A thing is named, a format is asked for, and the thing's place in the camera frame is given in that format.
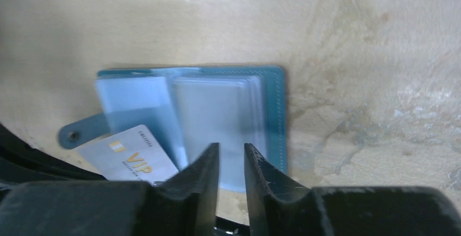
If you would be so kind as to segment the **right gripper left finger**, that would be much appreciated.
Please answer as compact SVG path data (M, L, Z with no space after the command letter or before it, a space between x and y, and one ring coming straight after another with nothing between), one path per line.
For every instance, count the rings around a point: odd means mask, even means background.
M1 235L213 235L220 145L160 185L34 182L1 202Z

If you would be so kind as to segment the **blue card holder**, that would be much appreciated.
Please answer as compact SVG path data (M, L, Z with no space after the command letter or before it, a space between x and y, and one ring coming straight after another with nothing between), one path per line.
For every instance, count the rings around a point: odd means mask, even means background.
M102 113L64 126L63 148L144 125L178 172L218 143L222 189L245 192L247 143L287 171L285 79L278 66L107 69L97 73L95 88Z

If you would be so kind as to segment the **white VIP card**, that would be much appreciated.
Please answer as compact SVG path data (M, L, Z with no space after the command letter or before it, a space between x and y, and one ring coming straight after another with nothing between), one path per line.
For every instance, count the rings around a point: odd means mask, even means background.
M178 168L144 125L80 147L77 152L109 181L156 184L178 173Z

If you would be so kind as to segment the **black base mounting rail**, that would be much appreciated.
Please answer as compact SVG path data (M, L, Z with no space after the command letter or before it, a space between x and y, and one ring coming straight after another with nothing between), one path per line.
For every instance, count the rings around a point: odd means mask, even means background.
M1 190L37 181L102 181L104 177L30 147L1 126Z

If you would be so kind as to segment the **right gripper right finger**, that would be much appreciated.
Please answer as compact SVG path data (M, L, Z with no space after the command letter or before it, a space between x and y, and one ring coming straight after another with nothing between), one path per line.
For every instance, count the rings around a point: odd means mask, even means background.
M460 235L452 202L430 187L313 187L245 144L251 235Z

